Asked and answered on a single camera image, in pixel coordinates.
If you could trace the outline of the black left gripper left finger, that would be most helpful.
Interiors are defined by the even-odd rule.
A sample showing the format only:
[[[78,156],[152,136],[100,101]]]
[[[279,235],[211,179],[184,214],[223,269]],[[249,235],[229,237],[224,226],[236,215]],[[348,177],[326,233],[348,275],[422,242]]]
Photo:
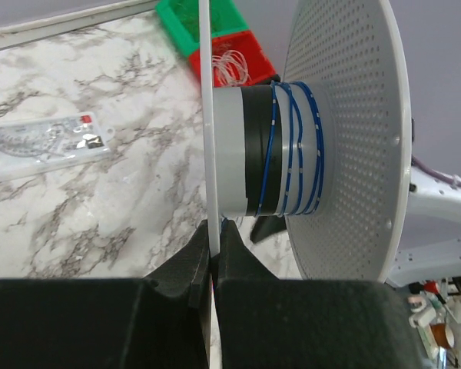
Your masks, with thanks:
[[[0,368],[206,368],[207,223],[142,278],[0,279]]]

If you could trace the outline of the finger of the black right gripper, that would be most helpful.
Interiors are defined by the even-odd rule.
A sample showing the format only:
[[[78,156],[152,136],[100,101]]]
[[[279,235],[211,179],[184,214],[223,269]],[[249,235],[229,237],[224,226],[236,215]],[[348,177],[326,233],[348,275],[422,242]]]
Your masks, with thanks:
[[[253,243],[259,243],[286,230],[287,225],[284,217],[276,215],[260,216],[251,229],[250,240]]]

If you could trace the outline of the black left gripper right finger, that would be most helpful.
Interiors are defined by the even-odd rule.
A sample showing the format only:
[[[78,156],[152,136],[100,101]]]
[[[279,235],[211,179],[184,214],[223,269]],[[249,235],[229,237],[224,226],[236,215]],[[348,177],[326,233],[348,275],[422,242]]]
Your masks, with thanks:
[[[215,285],[225,368],[418,368],[403,299],[369,281],[280,279],[221,231]]]

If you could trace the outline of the white perforated cable spool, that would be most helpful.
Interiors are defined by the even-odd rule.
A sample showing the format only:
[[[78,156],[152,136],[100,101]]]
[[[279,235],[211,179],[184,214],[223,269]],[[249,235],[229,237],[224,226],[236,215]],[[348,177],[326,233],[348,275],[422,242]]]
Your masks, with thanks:
[[[224,220],[314,216],[352,173],[409,194],[410,89],[388,1],[302,1],[283,79],[214,87],[211,6],[199,2],[208,235]]]

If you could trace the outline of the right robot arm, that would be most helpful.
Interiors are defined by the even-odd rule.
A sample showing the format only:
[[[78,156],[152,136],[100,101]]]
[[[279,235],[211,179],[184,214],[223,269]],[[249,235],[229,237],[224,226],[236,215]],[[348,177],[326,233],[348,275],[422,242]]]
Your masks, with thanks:
[[[305,278],[402,287],[461,277],[461,150],[414,159],[404,201],[388,194],[380,180],[352,173],[321,214],[261,218],[251,239],[286,231]]]

